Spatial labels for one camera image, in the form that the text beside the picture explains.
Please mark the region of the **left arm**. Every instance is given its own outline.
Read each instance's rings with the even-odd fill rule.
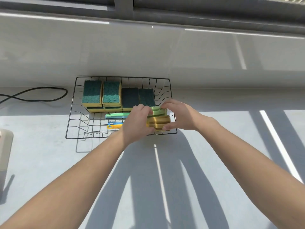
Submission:
[[[154,130],[146,126],[149,113],[147,106],[134,106],[118,132],[42,189],[0,229],[78,228],[123,150]]]

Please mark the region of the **right arm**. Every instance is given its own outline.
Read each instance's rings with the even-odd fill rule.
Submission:
[[[305,186],[268,157],[187,104],[169,100],[162,105],[176,115],[164,130],[198,131],[234,176],[254,205],[282,228],[305,228]]]

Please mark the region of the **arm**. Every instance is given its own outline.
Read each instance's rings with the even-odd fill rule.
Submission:
[[[132,142],[150,134],[146,126],[149,107],[133,107],[121,129],[77,164],[52,181],[0,229],[78,228],[123,150]]]
[[[305,186],[301,182],[215,119],[177,100],[170,100],[162,107],[172,110],[177,119],[163,129],[198,131],[249,199],[278,228],[305,228]]]

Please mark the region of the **wire basket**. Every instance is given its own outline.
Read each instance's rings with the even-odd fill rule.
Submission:
[[[74,93],[71,103],[71,111],[66,132],[66,139],[104,138],[118,129],[107,129],[109,121],[124,122],[125,119],[106,119],[107,113],[90,113],[81,104],[84,93],[85,80],[120,81],[123,88],[153,88],[156,106],[172,98],[170,80],[164,78],[146,77],[99,77],[80,76],[75,80]],[[168,110],[171,122],[174,122],[175,114]],[[150,135],[176,134],[177,129],[170,131],[158,131]]]

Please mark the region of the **right hand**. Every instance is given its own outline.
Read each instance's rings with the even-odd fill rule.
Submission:
[[[197,112],[191,106],[174,99],[164,102],[161,108],[168,108],[176,117],[175,122],[168,123],[163,127],[163,130],[165,131],[173,128],[198,130],[198,124],[201,123],[204,118],[208,118]]]

